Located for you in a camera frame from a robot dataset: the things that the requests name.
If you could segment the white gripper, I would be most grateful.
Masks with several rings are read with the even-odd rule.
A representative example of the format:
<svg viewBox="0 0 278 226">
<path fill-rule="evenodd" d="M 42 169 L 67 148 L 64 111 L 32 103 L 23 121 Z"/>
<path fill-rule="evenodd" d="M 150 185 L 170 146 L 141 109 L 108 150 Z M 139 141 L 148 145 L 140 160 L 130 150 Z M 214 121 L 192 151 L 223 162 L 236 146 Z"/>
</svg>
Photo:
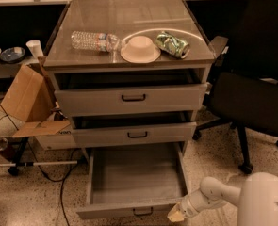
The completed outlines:
<svg viewBox="0 0 278 226">
<path fill-rule="evenodd" d="M 177 203 L 168 213 L 170 222 L 181 222 L 185 218 L 193 218 L 205 209 L 210 209 L 214 201 L 208 198 L 200 189 L 187 194 L 180 204 Z"/>
</svg>

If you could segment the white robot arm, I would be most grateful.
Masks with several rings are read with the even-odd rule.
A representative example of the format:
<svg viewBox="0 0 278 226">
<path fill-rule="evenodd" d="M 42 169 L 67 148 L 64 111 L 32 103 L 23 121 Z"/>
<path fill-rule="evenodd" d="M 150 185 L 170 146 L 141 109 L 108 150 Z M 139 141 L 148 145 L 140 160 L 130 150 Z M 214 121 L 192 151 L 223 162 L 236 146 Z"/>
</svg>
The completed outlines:
<svg viewBox="0 0 278 226">
<path fill-rule="evenodd" d="M 278 226 L 278 177 L 266 172 L 250 175 L 241 188 L 205 177 L 168 213 L 171 222 L 193 218 L 205 209 L 237 207 L 237 226 Z"/>
</svg>

